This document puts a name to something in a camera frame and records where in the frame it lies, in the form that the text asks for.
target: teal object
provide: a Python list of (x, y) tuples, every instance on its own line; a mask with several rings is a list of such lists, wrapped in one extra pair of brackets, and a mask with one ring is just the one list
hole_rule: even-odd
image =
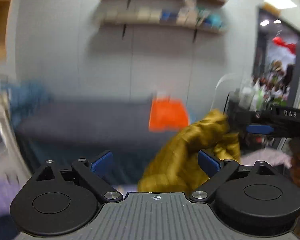
[(207, 22), (211, 24), (212, 27), (221, 28), (222, 20), (218, 14), (210, 14), (207, 18)]

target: shelf bracket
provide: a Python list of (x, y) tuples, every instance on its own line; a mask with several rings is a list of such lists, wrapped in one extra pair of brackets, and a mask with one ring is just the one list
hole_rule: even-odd
[(193, 40), (192, 40), (192, 43), (195, 42), (195, 39), (197, 38), (197, 32), (198, 32), (198, 29), (195, 29), (194, 30), (194, 34), (193, 34)]
[(127, 9), (129, 9), (130, 3), (131, 3), (131, 0), (128, 0), (127, 1)]
[(124, 35), (126, 34), (126, 29), (127, 29), (127, 25), (124, 24), (123, 25), (123, 30), (122, 30), (122, 39), (123, 39)]

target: orange cushion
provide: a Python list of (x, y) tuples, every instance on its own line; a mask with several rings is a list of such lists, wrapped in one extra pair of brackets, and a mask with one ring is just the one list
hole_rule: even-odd
[(152, 100), (149, 130), (181, 130), (189, 125), (186, 108), (179, 99), (154, 98)]

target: blue finger pad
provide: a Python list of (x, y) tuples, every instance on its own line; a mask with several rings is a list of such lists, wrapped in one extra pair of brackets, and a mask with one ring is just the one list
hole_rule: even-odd
[(274, 129), (269, 125), (248, 125), (246, 131), (253, 134), (271, 134)]
[(114, 163), (112, 152), (107, 152), (100, 159), (91, 164), (91, 171), (98, 177), (102, 178), (111, 170)]
[(203, 151), (199, 151), (198, 164), (209, 178), (213, 177), (213, 175), (220, 171), (220, 164)]

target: metal screw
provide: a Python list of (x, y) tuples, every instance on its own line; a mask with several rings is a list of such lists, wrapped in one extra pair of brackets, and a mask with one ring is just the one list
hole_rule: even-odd
[(109, 191), (105, 194), (105, 198), (107, 199), (117, 199), (120, 197), (120, 194), (116, 191)]
[(196, 199), (204, 199), (208, 196), (208, 194), (204, 191), (195, 191), (192, 193), (192, 196)]

